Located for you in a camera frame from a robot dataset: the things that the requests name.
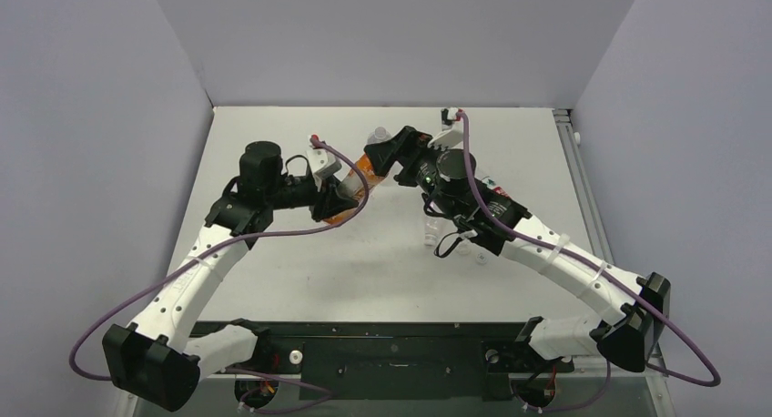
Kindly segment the clear blue-label bottle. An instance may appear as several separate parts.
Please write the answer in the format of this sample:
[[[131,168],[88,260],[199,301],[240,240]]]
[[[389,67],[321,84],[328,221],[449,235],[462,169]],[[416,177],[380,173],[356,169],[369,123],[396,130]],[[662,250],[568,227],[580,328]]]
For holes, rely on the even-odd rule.
[[[380,144],[389,141],[392,138],[391,133],[384,127],[376,127],[367,138],[367,144]]]

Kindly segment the orange tea bottle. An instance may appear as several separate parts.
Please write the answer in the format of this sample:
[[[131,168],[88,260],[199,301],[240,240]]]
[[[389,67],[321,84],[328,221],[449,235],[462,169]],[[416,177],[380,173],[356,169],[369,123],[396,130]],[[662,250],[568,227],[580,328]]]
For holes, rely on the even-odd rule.
[[[381,177],[375,174],[373,165],[366,154],[363,154],[356,161],[356,167],[365,177],[366,184],[368,185],[370,193],[372,193],[373,190],[378,185],[380,185],[380,183],[382,183],[382,181],[385,179],[385,177]],[[350,170],[347,176],[342,180],[339,187],[339,192],[344,197],[355,199],[358,203],[360,203],[364,198],[364,195],[365,195],[364,183],[361,181],[361,179],[353,169]],[[327,224],[339,223],[344,219],[348,218],[355,211],[356,208],[357,206],[354,206],[354,208],[352,209],[344,210],[334,215],[333,217],[324,219],[324,222]]]

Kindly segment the clear crushed bottle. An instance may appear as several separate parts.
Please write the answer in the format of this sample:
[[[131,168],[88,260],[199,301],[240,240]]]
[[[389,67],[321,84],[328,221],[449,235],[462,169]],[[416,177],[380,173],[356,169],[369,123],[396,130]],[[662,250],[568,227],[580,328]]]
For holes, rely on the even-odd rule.
[[[426,247],[435,247],[444,234],[445,219],[426,217],[424,221],[423,245]]]

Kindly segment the red-cap water bottle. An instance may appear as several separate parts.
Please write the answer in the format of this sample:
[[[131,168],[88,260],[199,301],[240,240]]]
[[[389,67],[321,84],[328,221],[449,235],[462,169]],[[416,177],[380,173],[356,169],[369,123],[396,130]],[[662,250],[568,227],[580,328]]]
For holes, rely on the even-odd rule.
[[[475,172],[475,178],[480,180],[484,186],[486,186],[489,190],[503,196],[506,198],[510,198],[508,193],[498,184],[498,182],[493,178],[487,171],[484,169],[478,169]]]

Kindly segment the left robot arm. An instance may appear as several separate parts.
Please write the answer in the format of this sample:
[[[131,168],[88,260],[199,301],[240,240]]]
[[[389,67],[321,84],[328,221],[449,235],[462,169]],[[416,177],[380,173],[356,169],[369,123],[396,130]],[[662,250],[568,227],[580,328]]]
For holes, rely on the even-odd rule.
[[[239,173],[211,206],[178,269],[134,296],[154,298],[128,325],[113,324],[103,335],[109,379],[118,389],[176,412],[209,375],[237,363],[248,371],[269,365],[269,343],[240,322],[211,338],[192,339],[190,333],[220,284],[259,239],[298,234],[269,230],[276,211],[307,208],[321,222],[344,210],[363,210],[366,202],[343,197],[335,177],[341,165],[353,168],[352,161],[315,136],[302,157],[306,172],[293,177],[284,170],[279,145],[246,146]]]

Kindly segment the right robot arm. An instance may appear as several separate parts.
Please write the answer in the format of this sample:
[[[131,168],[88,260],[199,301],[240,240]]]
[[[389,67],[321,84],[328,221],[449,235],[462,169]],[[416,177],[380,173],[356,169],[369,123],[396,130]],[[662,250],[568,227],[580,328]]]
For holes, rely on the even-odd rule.
[[[427,213],[450,220],[471,243],[537,272],[574,295],[591,314],[551,320],[534,317],[514,343],[526,369],[575,356],[602,356],[642,372],[664,324],[646,309],[667,315],[670,283],[621,270],[579,249],[549,229],[526,207],[474,177],[476,161],[462,149],[430,147],[431,137],[404,127],[395,137],[364,148],[376,174],[396,165],[397,183],[422,190]]]

